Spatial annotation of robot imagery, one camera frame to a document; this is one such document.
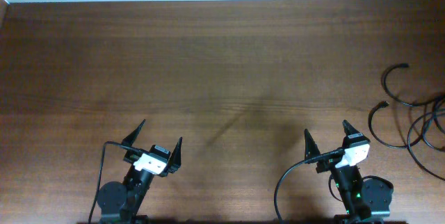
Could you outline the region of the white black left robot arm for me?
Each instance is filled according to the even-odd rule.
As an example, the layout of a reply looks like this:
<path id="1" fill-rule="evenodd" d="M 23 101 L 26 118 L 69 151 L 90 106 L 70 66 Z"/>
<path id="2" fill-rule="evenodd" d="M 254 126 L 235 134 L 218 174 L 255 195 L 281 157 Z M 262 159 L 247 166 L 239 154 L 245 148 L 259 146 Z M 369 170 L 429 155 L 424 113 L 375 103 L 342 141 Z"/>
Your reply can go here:
<path id="1" fill-rule="evenodd" d="M 100 223 L 149 223 L 149 217 L 138 213 L 149 191 L 153 179 L 173 174 L 181 167 L 181 146 L 179 138 L 173 151 L 160 145 L 149 150 L 133 146 L 143 125 L 141 122 L 121 142 L 107 141 L 103 144 L 97 188 L 93 206 L 101 209 Z M 106 147 L 113 145 L 126 151 L 123 160 L 130 164 L 122 182 L 112 181 L 101 184 Z"/>

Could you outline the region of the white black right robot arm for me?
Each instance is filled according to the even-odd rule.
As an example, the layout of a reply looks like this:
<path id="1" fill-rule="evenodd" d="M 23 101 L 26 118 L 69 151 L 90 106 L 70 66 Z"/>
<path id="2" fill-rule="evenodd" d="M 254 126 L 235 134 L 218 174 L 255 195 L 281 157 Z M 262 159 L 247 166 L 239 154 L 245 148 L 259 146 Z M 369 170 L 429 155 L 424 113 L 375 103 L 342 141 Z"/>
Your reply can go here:
<path id="1" fill-rule="evenodd" d="M 357 164 L 368 157 L 370 140 L 347 120 L 342 122 L 345 137 L 341 147 L 320 152 L 309 130 L 304 130 L 306 164 L 315 163 L 316 172 L 330 173 L 346 214 L 334 217 L 337 223 L 382 223 L 390 215 L 394 185 L 377 176 L 363 177 Z"/>

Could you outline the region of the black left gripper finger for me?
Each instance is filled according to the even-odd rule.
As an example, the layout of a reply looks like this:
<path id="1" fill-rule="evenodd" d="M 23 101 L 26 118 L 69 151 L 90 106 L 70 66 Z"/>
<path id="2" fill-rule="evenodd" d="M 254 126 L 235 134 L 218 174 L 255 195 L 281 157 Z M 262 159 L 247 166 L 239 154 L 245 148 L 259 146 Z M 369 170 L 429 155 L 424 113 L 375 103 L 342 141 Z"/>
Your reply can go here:
<path id="1" fill-rule="evenodd" d="M 128 136 L 126 136 L 121 144 L 127 147 L 131 147 L 136 141 L 141 129 L 143 128 L 146 119 L 144 119 Z"/>
<path id="2" fill-rule="evenodd" d="M 169 163 L 168 163 L 168 172 L 169 173 L 175 173 L 177 172 L 181 167 L 181 145 L 182 145 L 183 138 L 180 137 L 175 149 L 173 150 L 173 153 L 170 157 Z"/>

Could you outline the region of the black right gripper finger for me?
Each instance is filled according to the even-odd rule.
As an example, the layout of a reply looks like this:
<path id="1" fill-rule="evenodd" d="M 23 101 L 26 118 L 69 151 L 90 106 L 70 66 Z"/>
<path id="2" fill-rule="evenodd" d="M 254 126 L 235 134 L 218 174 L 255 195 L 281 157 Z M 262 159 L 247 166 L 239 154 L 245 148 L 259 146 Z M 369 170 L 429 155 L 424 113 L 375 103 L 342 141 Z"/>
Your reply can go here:
<path id="1" fill-rule="evenodd" d="M 356 128 L 354 128 L 354 127 L 349 123 L 349 121 L 347 121 L 347 120 L 343 120 L 342 125 L 343 125 L 343 130 L 344 130 L 344 132 L 345 132 L 345 134 L 346 134 L 347 136 L 350 136 L 350 135 L 353 135 L 353 134 L 357 134 L 357 133 L 358 133 L 358 131 L 356 130 Z"/>
<path id="2" fill-rule="evenodd" d="M 312 138 L 312 135 L 309 133 L 308 129 L 304 130 L 304 138 L 305 138 L 305 160 L 313 159 L 314 157 L 319 156 L 321 153 L 318 149 L 317 144 Z"/>

